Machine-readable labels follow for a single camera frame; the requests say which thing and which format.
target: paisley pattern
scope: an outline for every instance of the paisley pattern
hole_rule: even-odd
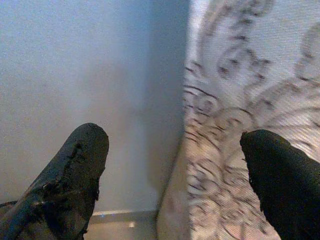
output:
[[[280,239],[239,140],[267,129],[320,160],[319,12],[315,1],[192,1],[184,137],[193,240]]]

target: white wall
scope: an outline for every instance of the white wall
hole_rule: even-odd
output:
[[[154,210],[182,133],[188,1],[1,1],[0,203],[79,125],[110,139],[96,211]]]

